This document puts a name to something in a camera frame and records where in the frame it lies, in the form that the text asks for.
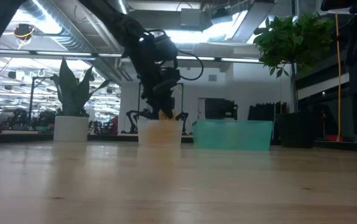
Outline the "long linear light bar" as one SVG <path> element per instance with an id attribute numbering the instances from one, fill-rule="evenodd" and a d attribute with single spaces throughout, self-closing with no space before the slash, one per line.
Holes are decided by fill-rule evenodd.
<path id="1" fill-rule="evenodd" d="M 7 56 L 34 56 L 34 57 L 69 57 L 69 58 L 121 58 L 121 54 L 116 53 L 88 53 L 88 52 L 54 52 L 39 50 L 8 50 L 0 49 L 0 57 Z M 207 62 L 226 62 L 226 63 L 261 63 L 256 58 L 226 58 L 226 57 L 199 57 Z"/>

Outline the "green snake plant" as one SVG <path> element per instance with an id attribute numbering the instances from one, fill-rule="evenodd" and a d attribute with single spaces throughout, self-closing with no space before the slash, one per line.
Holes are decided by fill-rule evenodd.
<path id="1" fill-rule="evenodd" d="M 90 80 L 93 76 L 93 67 L 85 71 L 85 76 L 81 81 L 77 80 L 75 74 L 69 68 L 65 58 L 62 58 L 59 74 L 54 74 L 52 80 L 57 88 L 58 99 L 62 104 L 63 116 L 84 117 L 85 104 L 90 100 L 93 94 L 107 87 L 112 79 L 105 80 L 99 87 L 90 91 Z"/>

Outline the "dark flat screen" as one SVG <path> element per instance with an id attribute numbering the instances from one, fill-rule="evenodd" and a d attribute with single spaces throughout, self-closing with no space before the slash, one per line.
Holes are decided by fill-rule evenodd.
<path id="1" fill-rule="evenodd" d="M 231 100 L 221 98 L 205 99 L 206 119 L 234 119 L 238 118 L 238 105 Z"/>

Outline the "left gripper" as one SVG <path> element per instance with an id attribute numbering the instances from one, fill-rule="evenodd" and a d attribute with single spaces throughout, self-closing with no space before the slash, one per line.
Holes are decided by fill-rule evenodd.
<path id="1" fill-rule="evenodd" d="M 143 85 L 141 99 L 147 103 L 147 108 L 141 111 L 141 116 L 147 119 L 159 120 L 160 110 L 168 117 L 172 117 L 172 110 L 174 110 L 172 88 L 180 80 L 180 72 L 177 60 L 172 61 L 172 66 L 164 67 L 164 63 L 165 61 L 156 63 L 152 70 L 145 68 L 137 74 Z M 152 100 L 160 100 L 159 107 Z"/>

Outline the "clear plastic bin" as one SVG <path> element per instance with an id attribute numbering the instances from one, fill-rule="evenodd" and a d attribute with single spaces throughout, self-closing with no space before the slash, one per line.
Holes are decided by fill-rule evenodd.
<path id="1" fill-rule="evenodd" d="M 137 122 L 139 145 L 143 147 L 180 147 L 183 122 L 140 119 Z"/>

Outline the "black equipment row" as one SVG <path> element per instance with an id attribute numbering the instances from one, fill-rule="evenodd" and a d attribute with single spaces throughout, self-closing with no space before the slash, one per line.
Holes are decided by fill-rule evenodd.
<path id="1" fill-rule="evenodd" d="M 287 103 L 262 103 L 249 107 L 248 120 L 273 121 L 276 114 L 286 113 Z"/>

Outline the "neighbouring rig gantry frame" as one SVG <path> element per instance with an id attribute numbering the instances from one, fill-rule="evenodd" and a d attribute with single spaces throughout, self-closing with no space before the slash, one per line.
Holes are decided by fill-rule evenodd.
<path id="1" fill-rule="evenodd" d="M 140 108 L 140 100 L 141 100 L 141 90 L 142 90 L 142 83 L 139 83 L 139 91 L 138 91 L 138 101 L 137 101 L 137 111 L 139 111 Z M 177 85 L 174 87 L 173 92 L 177 92 L 180 94 L 180 111 L 176 112 L 176 115 L 180 114 L 181 112 L 184 112 L 184 105 L 183 105 L 183 99 L 184 99 L 184 84 L 183 83 L 177 83 Z"/>
<path id="2" fill-rule="evenodd" d="M 30 102 L 29 102 L 29 113 L 28 120 L 32 120 L 32 110 L 34 103 L 34 90 L 42 84 L 45 80 L 53 80 L 53 77 L 32 77 L 31 90 L 30 90 Z"/>

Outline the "grey ventilation unit box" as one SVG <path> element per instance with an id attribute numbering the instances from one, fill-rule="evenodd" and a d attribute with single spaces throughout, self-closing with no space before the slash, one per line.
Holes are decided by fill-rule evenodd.
<path id="1" fill-rule="evenodd" d="M 212 26 L 210 17 L 199 9 L 181 8 L 180 26 L 182 29 L 204 31 Z"/>

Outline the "black plant pot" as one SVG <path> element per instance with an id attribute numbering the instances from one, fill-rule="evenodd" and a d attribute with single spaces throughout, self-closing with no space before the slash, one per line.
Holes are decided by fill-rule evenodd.
<path id="1" fill-rule="evenodd" d="M 313 147 L 315 140 L 315 118 L 311 113 L 277 114 L 275 119 L 283 147 Z"/>

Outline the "leafy green tree plant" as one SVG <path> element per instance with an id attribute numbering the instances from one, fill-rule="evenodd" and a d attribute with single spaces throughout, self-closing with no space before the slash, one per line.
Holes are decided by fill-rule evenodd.
<path id="1" fill-rule="evenodd" d="M 259 50 L 259 61 L 277 78 L 290 78 L 294 112 L 298 112 L 296 74 L 310 70 L 330 51 L 332 44 L 331 19 L 305 14 L 265 20 L 265 26 L 254 31 L 253 44 Z"/>

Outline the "teal plastic bin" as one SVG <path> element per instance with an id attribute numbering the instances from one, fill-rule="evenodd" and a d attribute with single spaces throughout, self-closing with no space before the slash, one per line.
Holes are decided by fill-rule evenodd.
<path id="1" fill-rule="evenodd" d="M 194 145 L 203 149 L 268 151 L 273 122 L 201 119 L 192 124 Z"/>

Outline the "white plant pot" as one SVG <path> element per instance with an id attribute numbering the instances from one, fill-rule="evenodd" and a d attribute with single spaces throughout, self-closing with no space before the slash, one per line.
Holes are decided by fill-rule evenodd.
<path id="1" fill-rule="evenodd" d="M 78 116 L 56 116 L 53 140 L 57 142 L 86 142 L 89 119 Z"/>

